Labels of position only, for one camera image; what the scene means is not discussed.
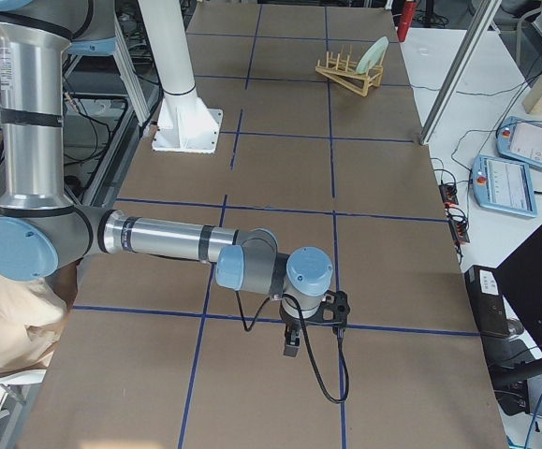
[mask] black band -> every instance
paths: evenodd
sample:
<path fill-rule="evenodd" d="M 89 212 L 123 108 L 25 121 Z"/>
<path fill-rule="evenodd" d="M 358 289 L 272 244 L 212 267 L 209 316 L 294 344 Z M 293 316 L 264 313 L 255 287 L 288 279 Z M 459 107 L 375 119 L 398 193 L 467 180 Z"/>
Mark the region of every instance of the black band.
<path fill-rule="evenodd" d="M 211 235 L 213 230 L 214 226 L 208 226 L 206 224 L 202 226 L 202 232 L 199 233 L 198 259 L 200 262 L 210 262 L 208 260 L 208 247 L 211 244 Z"/>
<path fill-rule="evenodd" d="M 286 281 L 287 274 L 287 259 L 289 256 L 287 254 L 278 253 L 274 259 L 274 267 L 272 268 L 272 279 L 271 279 L 271 289 L 269 290 L 269 295 L 282 295 L 283 286 Z"/>
<path fill-rule="evenodd" d="M 61 115 L 2 108 L 0 117 L 0 121 L 7 124 L 32 124 L 35 126 L 48 126 L 50 128 L 63 127 L 63 116 Z"/>
<path fill-rule="evenodd" d="M 87 13 L 85 14 L 85 21 L 81 25 L 80 29 L 73 33 L 73 38 L 81 36 L 87 31 L 87 29 L 92 24 L 92 19 L 94 18 L 94 0 L 87 0 Z"/>
<path fill-rule="evenodd" d="M 67 206 L 66 208 L 59 209 L 12 209 L 0 207 L 0 215 L 12 218 L 60 217 L 61 215 L 68 215 L 74 211 L 74 206 Z"/>
<path fill-rule="evenodd" d="M 163 89 L 163 92 L 165 94 L 169 94 L 169 95 L 173 95 L 173 96 L 182 96 L 182 95 L 190 94 L 190 93 L 194 92 L 194 90 L 196 90 L 196 84 L 194 84 L 194 87 L 192 87 L 189 91 L 183 92 L 182 94 L 173 94 L 173 93 L 171 93 L 169 91 L 165 91 L 164 89 Z"/>
<path fill-rule="evenodd" d="M 98 247 L 102 253 L 108 253 L 106 245 L 104 244 L 104 230 L 106 229 L 106 223 L 109 222 L 109 218 L 114 212 L 116 212 L 115 209 L 107 210 L 107 212 L 102 215 L 100 224 L 98 225 Z"/>
<path fill-rule="evenodd" d="M 34 19 L 33 17 L 20 16 L 19 14 L 13 14 L 10 12 L 0 12 L 0 22 L 35 28 L 37 30 L 52 33 L 53 35 L 64 37 L 66 40 L 73 39 L 73 33 L 71 33 L 71 30 L 54 23 Z"/>
<path fill-rule="evenodd" d="M 85 223 L 85 227 L 87 227 L 88 242 L 87 242 L 87 248 L 85 249 L 85 252 L 83 253 L 83 255 L 86 255 L 88 251 L 90 251 L 90 249 L 92 248 L 92 243 L 94 243 L 94 230 L 92 229 L 92 224 L 90 223 L 90 219 L 87 218 L 87 215 L 85 215 L 85 213 L 83 213 L 83 210 L 75 208 L 75 213 L 77 213 L 80 216 L 80 218 Z"/>
<path fill-rule="evenodd" d="M 139 220 L 139 217 L 129 217 L 123 223 L 123 229 L 121 229 L 121 246 L 123 247 L 123 251 L 135 252 L 131 247 L 131 230 L 137 220 Z"/>

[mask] cardboard floor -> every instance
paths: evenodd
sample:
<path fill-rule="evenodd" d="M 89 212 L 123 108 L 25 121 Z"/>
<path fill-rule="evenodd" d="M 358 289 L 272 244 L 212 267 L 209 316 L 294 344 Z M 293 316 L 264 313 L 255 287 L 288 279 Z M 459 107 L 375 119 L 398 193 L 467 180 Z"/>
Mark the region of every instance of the cardboard floor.
<path fill-rule="evenodd" d="M 315 73 L 326 49 L 381 36 L 368 97 Z M 303 345 L 282 356 L 276 304 L 246 334 L 210 266 L 102 255 L 19 447 L 507 447 L 390 12 L 200 3 L 188 42 L 200 97 L 225 114 L 216 153 L 143 139 L 116 207 L 327 252 L 352 308 L 350 398 L 323 398 Z M 252 316 L 264 298 L 243 299 Z M 337 396 L 334 336 L 310 333 Z"/>

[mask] beige shirt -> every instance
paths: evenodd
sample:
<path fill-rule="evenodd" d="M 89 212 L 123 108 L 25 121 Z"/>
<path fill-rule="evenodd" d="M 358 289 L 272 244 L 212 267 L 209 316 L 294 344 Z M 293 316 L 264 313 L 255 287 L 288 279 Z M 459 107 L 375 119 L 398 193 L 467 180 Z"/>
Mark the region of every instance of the beige shirt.
<path fill-rule="evenodd" d="M 0 374 L 47 365 L 60 331 L 66 304 L 43 279 L 18 282 L 0 275 Z"/>

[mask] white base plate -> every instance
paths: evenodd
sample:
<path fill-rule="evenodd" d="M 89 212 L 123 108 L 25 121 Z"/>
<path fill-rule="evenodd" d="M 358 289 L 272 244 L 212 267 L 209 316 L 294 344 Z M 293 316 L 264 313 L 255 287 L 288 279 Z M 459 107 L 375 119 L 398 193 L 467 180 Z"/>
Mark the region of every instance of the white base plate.
<path fill-rule="evenodd" d="M 208 109 L 214 121 L 221 129 L 223 111 L 221 109 Z M 158 128 L 152 142 L 153 150 L 157 152 L 202 152 L 214 153 L 220 131 L 202 133 L 198 138 L 190 139 L 186 145 L 179 143 L 177 128 Z"/>

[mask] person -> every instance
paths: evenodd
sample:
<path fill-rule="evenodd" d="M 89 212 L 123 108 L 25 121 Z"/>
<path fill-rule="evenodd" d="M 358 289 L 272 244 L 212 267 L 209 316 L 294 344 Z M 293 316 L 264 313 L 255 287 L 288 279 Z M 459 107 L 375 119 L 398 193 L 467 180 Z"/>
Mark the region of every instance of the person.
<path fill-rule="evenodd" d="M 48 366 L 76 294 L 76 263 L 57 271 L 52 288 L 0 275 L 0 377 Z"/>

